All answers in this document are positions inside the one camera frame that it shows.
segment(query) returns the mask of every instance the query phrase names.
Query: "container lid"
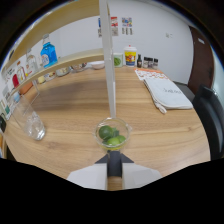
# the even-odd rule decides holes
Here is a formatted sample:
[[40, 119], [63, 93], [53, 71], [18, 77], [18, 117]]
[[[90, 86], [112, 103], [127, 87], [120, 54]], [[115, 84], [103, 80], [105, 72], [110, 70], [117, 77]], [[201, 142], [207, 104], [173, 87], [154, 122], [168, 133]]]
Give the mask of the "container lid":
[[119, 56], [122, 56], [123, 54], [122, 53], [114, 53], [114, 55], [119, 55]]
[[46, 34], [43, 35], [43, 39], [45, 39], [47, 37], [49, 37], [49, 34], [48, 33], [46, 33]]
[[129, 47], [125, 47], [124, 48], [125, 51], [137, 51], [136, 47], [131, 47], [131, 45], [129, 45]]

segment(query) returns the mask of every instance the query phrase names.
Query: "bottle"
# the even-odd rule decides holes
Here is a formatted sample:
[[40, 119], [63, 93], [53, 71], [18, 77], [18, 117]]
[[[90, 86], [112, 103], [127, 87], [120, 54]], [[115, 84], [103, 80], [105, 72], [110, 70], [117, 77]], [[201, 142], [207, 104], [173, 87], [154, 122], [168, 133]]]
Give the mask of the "bottle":
[[149, 68], [152, 68], [153, 66], [153, 58], [149, 58]]
[[16, 88], [19, 85], [18, 77], [16, 74], [13, 75], [12, 82], [13, 82], [14, 88]]
[[154, 58], [153, 69], [158, 69], [158, 59]]
[[138, 68], [142, 67], [142, 59], [141, 59], [141, 55], [140, 54], [138, 54], [137, 67]]
[[27, 74], [28, 74], [28, 77], [31, 77], [38, 71], [37, 61], [35, 56], [31, 54], [31, 48], [27, 50], [26, 61], [27, 61], [27, 65], [26, 65]]
[[18, 61], [17, 66], [18, 66], [17, 78], [18, 78], [19, 84], [21, 84], [25, 81], [26, 74], [25, 74], [24, 68], [20, 64], [20, 61]]
[[149, 58], [144, 57], [143, 68], [148, 68], [148, 67], [149, 67]]
[[43, 36], [43, 49], [40, 52], [44, 68], [58, 62], [54, 45], [50, 43], [49, 34]]

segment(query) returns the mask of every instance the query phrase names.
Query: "white wall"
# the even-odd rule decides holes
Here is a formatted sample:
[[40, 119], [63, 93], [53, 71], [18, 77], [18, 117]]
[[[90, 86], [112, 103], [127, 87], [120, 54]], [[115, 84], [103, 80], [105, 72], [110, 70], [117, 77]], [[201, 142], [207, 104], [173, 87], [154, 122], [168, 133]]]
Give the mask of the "white wall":
[[215, 51], [212, 49], [213, 57], [214, 57], [214, 79], [212, 84], [212, 89], [217, 93], [220, 103], [224, 108], [224, 69], [222, 64], [219, 61], [218, 56]]
[[[113, 37], [114, 51], [129, 44], [142, 57], [159, 59], [159, 68], [173, 81], [188, 83], [193, 63], [193, 42], [186, 23], [173, 14], [147, 3], [110, 0], [111, 16], [118, 16], [119, 36]], [[134, 35], [122, 35], [121, 18], [132, 17]]]

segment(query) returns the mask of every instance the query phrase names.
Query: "label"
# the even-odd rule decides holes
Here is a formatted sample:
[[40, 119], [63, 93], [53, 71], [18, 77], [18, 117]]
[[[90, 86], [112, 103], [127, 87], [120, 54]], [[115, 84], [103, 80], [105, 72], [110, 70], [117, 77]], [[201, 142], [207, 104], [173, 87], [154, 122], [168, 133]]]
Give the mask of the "label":
[[126, 65], [134, 66], [135, 65], [135, 57], [136, 57], [136, 52], [125, 51]]
[[144, 62], [143, 62], [143, 67], [144, 67], [144, 68], [148, 68], [148, 65], [149, 65], [149, 62], [148, 62], [148, 61], [144, 61]]
[[48, 55], [43, 54], [43, 55], [41, 56], [41, 58], [42, 58], [43, 66], [46, 66], [46, 65], [49, 64], [49, 57], [48, 57]]
[[34, 62], [30, 63], [30, 65], [28, 65], [28, 76], [32, 76], [36, 72], [37, 72], [37, 69], [36, 69], [35, 63]]
[[141, 67], [142, 67], [142, 62], [138, 61], [138, 68], [141, 68]]

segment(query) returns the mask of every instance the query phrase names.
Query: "clear plastic cup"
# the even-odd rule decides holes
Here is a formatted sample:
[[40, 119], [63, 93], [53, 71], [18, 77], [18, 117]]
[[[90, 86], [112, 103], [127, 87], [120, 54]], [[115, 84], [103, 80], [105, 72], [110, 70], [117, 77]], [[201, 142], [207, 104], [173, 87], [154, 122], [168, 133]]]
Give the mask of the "clear plastic cup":
[[[99, 130], [103, 126], [110, 126], [113, 130], [116, 128], [116, 130], [119, 131], [119, 135], [124, 136], [125, 140], [122, 143], [116, 145], [107, 144], [104, 141], [108, 140], [103, 140], [99, 134]], [[109, 154], [111, 151], [119, 151], [123, 153], [125, 145], [130, 139], [131, 131], [132, 127], [120, 118], [106, 118], [96, 125], [96, 128], [94, 129], [92, 134], [98, 145], [101, 147], [101, 149], [103, 149], [103, 152], [105, 154]]]
[[24, 95], [21, 95], [18, 102], [14, 102], [12, 115], [29, 137], [35, 140], [41, 140], [44, 137], [44, 125]]

